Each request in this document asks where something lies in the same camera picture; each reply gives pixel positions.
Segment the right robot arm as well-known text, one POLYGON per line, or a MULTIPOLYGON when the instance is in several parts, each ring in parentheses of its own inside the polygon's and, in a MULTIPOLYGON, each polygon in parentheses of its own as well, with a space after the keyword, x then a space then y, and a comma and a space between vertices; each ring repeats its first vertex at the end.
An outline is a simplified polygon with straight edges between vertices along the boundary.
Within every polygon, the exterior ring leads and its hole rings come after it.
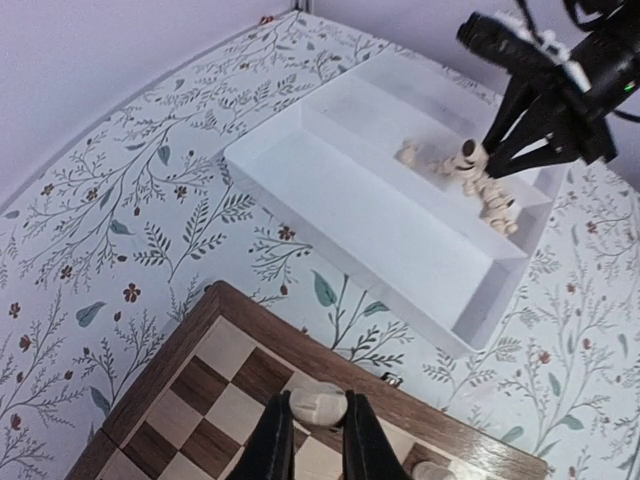
POLYGON ((639 89, 638 2, 564 6, 587 35, 572 49, 536 28, 525 2, 523 23, 475 12, 458 30, 468 50, 511 77, 482 142, 493 178, 577 159, 610 162, 618 151, 607 116, 637 119, 618 107, 639 89))

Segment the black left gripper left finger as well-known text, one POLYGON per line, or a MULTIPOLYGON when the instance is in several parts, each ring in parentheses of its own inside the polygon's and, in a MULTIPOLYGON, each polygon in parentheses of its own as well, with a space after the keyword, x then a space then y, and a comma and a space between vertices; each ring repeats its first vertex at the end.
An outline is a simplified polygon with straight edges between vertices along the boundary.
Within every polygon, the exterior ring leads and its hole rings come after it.
POLYGON ((295 475, 294 423, 291 392, 274 394, 234 467, 240 480, 286 480, 295 475))

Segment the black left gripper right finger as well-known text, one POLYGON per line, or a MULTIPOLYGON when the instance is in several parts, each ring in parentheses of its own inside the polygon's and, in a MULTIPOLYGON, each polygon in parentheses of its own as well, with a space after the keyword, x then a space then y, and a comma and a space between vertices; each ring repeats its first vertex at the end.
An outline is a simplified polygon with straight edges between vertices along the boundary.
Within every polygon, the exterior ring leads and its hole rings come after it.
POLYGON ((411 476, 398 460, 368 400, 346 392, 342 421, 343 478, 348 480, 407 480, 411 476))

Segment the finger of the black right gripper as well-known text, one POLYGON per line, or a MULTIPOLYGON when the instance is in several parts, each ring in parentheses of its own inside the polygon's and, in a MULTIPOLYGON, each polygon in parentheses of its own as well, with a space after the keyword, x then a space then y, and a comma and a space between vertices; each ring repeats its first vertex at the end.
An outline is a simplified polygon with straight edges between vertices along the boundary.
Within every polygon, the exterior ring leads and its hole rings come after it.
POLYGON ((576 144, 564 134, 547 133, 540 138, 546 143, 532 148, 520 142, 511 153, 504 145, 497 148, 487 163, 487 174, 503 178, 521 171, 571 163, 580 157, 576 144))
POLYGON ((502 139, 535 99, 535 90, 529 82, 512 77, 503 95, 496 117, 489 128, 483 146, 493 153, 502 139))

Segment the cream chess piece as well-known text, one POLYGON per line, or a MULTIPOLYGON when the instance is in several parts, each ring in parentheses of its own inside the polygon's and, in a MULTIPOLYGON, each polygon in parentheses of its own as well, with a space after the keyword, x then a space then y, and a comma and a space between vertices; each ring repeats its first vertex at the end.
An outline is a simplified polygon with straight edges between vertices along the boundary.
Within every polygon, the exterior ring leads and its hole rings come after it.
POLYGON ((451 175, 468 182, 475 182, 485 174, 488 154, 483 145, 474 139, 466 140, 461 150, 447 163, 451 175))
POLYGON ((320 382, 295 388, 289 397, 293 417, 317 427, 336 427, 348 409, 346 393, 336 385, 320 382))

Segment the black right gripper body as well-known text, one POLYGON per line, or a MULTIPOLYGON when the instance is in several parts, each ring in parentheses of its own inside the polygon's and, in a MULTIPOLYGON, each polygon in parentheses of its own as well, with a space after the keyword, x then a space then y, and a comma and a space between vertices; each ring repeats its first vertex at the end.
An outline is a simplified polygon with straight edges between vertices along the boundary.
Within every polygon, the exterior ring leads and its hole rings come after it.
POLYGON ((618 68, 611 60, 589 60, 585 73, 592 88, 583 93, 565 80, 537 77, 529 82, 535 99, 511 127, 509 150, 520 142, 532 148, 547 133, 564 134, 587 163, 613 160, 617 154, 606 116, 618 106, 618 68))

